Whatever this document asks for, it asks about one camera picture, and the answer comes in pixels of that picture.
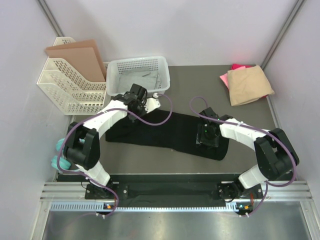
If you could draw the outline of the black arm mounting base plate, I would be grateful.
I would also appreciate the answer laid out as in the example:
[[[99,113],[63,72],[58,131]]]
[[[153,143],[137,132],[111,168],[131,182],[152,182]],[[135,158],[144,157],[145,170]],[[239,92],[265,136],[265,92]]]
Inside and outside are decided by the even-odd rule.
[[[233,173],[188,174],[113,174],[113,195],[107,199],[92,196],[86,187],[88,200],[113,200],[119,197],[119,207],[178,208],[222,207],[227,201],[243,199],[253,203],[260,200],[261,185],[252,187],[244,195],[233,196],[228,185],[238,178]]]

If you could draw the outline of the black daisy print t-shirt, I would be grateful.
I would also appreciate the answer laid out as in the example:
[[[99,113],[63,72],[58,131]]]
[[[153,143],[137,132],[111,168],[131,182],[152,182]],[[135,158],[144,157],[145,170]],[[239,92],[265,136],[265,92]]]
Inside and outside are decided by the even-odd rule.
[[[173,112],[164,124],[151,126],[138,119],[131,122],[127,116],[105,133],[105,140],[110,143],[169,148],[203,158],[223,160],[228,152],[229,139],[220,134],[218,147],[197,145],[198,124],[215,123],[200,117]]]

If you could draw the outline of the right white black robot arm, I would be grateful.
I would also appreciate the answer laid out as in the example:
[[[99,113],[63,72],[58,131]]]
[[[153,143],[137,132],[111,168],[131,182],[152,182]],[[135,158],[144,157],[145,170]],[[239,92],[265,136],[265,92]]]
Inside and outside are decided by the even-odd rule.
[[[240,174],[227,186],[233,196],[245,198],[252,188],[266,181],[275,181],[299,165],[300,159],[286,133],[280,129],[266,130],[240,122],[229,115],[218,116],[208,107],[199,113],[196,145],[214,150],[222,160],[229,141],[234,140],[255,152],[257,164]]]

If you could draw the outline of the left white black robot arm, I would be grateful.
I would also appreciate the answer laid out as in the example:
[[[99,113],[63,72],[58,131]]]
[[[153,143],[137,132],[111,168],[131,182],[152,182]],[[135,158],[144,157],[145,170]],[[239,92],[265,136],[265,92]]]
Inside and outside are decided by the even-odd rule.
[[[96,115],[69,126],[61,154],[89,181],[87,190],[92,196],[108,199],[114,194],[111,176],[100,162],[103,134],[126,117],[141,120],[160,106],[157,94],[149,97],[144,87],[133,84],[126,93],[113,97]]]

